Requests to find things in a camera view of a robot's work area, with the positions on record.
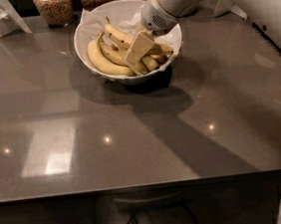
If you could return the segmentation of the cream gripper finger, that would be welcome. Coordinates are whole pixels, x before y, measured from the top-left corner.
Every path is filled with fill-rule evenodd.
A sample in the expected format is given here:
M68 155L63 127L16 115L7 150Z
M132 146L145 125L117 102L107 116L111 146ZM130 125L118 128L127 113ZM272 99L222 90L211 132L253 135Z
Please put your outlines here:
M141 30L136 32L132 43L126 51L124 61L129 67L135 66L154 45L154 39L150 31Z

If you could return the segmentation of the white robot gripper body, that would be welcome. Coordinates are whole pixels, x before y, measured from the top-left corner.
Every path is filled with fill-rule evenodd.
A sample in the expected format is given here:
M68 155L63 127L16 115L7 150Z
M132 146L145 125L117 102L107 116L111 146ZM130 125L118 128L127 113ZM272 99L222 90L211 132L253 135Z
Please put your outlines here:
M182 18L182 13L201 0L146 0L141 8L140 23L155 35L169 33Z

